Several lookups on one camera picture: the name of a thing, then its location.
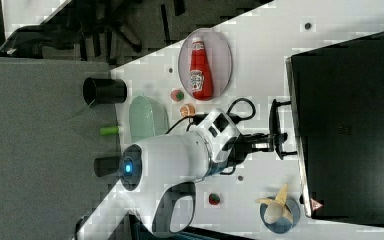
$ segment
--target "blue light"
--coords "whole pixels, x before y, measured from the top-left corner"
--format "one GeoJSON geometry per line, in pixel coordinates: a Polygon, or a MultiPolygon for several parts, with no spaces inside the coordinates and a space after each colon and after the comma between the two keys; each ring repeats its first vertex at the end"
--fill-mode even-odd
{"type": "Polygon", "coordinates": [[[127,164],[124,170],[126,170],[126,172],[129,173],[129,172],[132,171],[132,166],[130,166],[129,164],[127,164]]]}

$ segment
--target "black cup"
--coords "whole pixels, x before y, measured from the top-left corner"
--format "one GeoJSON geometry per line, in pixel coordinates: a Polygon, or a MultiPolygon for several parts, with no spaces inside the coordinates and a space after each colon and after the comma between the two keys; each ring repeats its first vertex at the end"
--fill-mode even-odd
{"type": "Polygon", "coordinates": [[[120,156],[96,158],[93,164],[93,169],[96,176],[102,177],[116,173],[119,168],[120,156]]]}
{"type": "Polygon", "coordinates": [[[83,83],[83,98],[87,105],[124,103],[127,87],[123,80],[87,78],[83,83]]]}

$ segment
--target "red sticker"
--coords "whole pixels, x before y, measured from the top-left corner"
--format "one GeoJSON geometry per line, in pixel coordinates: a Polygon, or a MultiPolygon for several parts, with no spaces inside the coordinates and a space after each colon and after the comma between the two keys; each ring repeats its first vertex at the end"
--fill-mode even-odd
{"type": "Polygon", "coordinates": [[[317,202],[316,200],[310,198],[311,200],[311,208],[313,209],[313,211],[316,211],[317,209],[323,207],[323,205],[319,202],[317,202]]]}

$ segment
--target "sticker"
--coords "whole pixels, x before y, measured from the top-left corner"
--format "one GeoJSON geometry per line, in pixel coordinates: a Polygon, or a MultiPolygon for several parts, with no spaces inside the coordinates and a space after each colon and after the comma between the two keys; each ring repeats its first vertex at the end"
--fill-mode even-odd
{"type": "Polygon", "coordinates": [[[195,42],[192,44],[192,48],[194,51],[204,49],[204,43],[202,42],[195,42]]]}
{"type": "Polygon", "coordinates": [[[319,208],[323,207],[323,204],[317,202],[316,200],[310,198],[311,201],[311,208],[313,211],[317,211],[319,208]]]}
{"type": "Polygon", "coordinates": [[[204,75],[202,75],[202,71],[192,70],[191,71],[192,92],[200,92],[202,90],[203,83],[204,83],[204,75]]]}

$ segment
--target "banana peel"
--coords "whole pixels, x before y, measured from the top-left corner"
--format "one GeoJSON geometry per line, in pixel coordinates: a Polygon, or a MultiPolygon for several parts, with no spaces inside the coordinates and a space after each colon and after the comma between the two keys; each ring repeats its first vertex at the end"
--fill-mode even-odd
{"type": "Polygon", "coordinates": [[[275,199],[259,198],[255,202],[266,204],[267,210],[264,214],[264,221],[268,224],[275,223],[280,217],[286,218],[289,222],[293,223],[292,214],[286,206],[286,198],[288,197],[288,184],[283,187],[277,193],[275,199]]]}

